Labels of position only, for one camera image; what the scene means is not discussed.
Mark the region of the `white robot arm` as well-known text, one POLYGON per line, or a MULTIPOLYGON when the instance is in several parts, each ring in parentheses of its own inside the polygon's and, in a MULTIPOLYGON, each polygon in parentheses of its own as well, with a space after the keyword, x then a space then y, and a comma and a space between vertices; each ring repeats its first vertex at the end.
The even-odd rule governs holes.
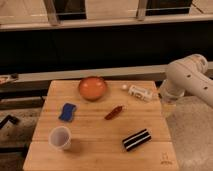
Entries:
POLYGON ((213 80, 205 73, 208 70, 207 59, 200 54, 170 62, 165 69, 166 78, 159 87, 162 100, 162 115, 169 117, 176 107, 176 101, 185 92, 198 97, 213 108, 213 80))

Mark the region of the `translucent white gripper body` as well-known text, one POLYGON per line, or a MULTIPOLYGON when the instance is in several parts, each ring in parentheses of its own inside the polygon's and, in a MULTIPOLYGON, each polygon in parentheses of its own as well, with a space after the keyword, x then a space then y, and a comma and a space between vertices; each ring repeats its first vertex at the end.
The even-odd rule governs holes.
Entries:
POLYGON ((176 101, 184 96, 184 90, 165 79, 159 88, 159 95, 162 102, 162 115, 169 117, 176 107, 176 101))

